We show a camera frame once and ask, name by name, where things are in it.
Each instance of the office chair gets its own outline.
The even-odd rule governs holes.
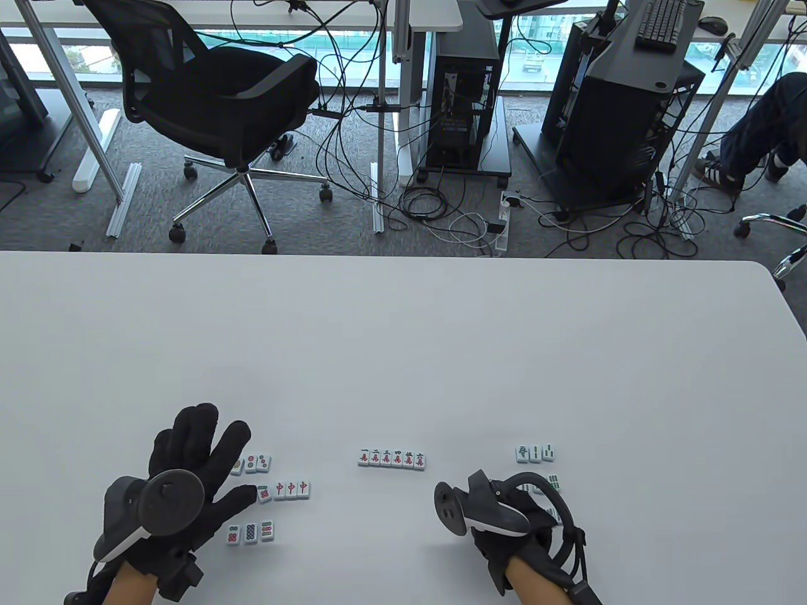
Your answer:
[[[793,208],[787,216],[778,216],[778,215],[769,215],[767,212],[762,212],[758,215],[749,215],[743,216],[740,219],[737,227],[734,228],[734,235],[739,237],[740,239],[746,239],[751,233],[751,223],[756,223],[758,221],[764,221],[765,223],[774,223],[784,227],[785,229],[790,229],[790,231],[795,231],[796,233],[801,233],[804,237],[807,237],[807,225],[800,223],[805,215],[807,215],[807,204],[802,204],[798,208]],[[779,290],[784,292],[785,283],[784,283],[784,276],[793,271],[800,262],[802,262],[807,256],[807,244],[796,248],[790,254],[788,254],[782,261],[776,266],[773,271],[771,271],[771,275],[773,275],[773,281],[776,282],[776,285],[779,287]]]
[[[185,241],[182,220],[241,183],[266,232],[264,254],[277,254],[269,220],[253,179],[318,182],[320,201],[330,202],[328,179],[256,168],[267,148],[285,131],[305,122],[316,100],[316,61],[288,61],[221,44],[208,48],[180,14],[157,0],[83,0],[109,34],[123,67],[126,117],[196,152],[221,161],[185,156],[185,178],[195,165],[230,176],[174,216],[169,238]]]

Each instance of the computer mouse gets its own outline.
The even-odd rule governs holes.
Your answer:
[[[720,17],[704,17],[698,21],[698,27],[714,35],[725,35],[729,30],[729,24]]]

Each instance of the keyboard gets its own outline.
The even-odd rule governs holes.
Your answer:
[[[675,52],[686,5],[686,0],[648,2],[636,35],[636,46],[659,52]]]

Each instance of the sneaker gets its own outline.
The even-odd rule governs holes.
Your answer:
[[[739,195],[746,182],[745,177],[730,177],[723,169],[720,160],[712,152],[708,152],[706,157],[698,158],[695,161],[693,172],[707,185],[732,196]]]
[[[779,180],[788,173],[788,167],[780,168],[773,161],[775,152],[767,154],[767,163],[765,164],[765,178],[771,183],[778,183]]]

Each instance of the human hand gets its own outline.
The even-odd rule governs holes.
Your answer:
[[[500,595],[504,595],[505,590],[512,590],[510,582],[504,575],[510,559],[524,549],[543,549],[549,552],[552,545],[552,528],[558,522],[539,507],[528,492],[514,489],[498,496],[498,500],[524,513],[530,525],[530,532],[521,537],[502,536],[473,528],[470,530],[476,548],[487,559],[487,569],[491,573],[496,589]]]
[[[224,430],[219,443],[211,451],[218,422],[216,406],[202,403],[181,410],[173,428],[157,434],[148,462],[148,478],[169,469],[189,470],[202,482],[205,500],[196,520],[182,531],[171,536],[138,540],[123,554],[123,558],[142,574],[159,577],[160,570],[166,566],[166,559],[175,560],[199,549],[228,519],[255,503],[257,488],[251,485],[235,487],[218,502],[213,502],[216,492],[252,436],[247,423],[237,420]],[[161,584],[160,592],[164,597],[171,598],[167,594],[171,592],[168,583]]]

